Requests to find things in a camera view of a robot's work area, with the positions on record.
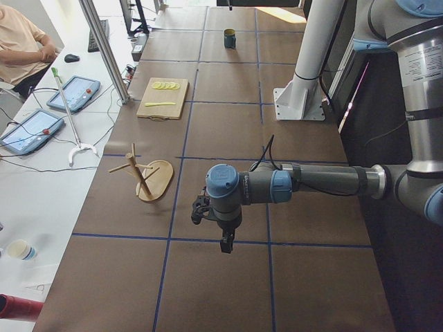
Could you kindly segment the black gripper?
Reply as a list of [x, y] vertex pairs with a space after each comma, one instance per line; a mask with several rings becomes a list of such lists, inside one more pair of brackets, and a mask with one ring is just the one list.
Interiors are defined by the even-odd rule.
[[240, 226], [240, 220], [218, 221], [217, 225], [222, 229], [220, 248], [223, 253], [232, 253], [235, 230]]

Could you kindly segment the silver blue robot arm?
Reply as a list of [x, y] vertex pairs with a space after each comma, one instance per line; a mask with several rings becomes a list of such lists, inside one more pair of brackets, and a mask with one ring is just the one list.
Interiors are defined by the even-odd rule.
[[221, 228], [221, 251], [233, 249], [242, 207], [281, 203], [297, 191], [383, 199], [442, 223], [442, 2], [359, 1], [353, 34], [359, 52], [396, 52], [412, 160], [406, 165], [276, 165], [259, 160], [246, 172], [218, 164], [192, 206], [191, 219]]

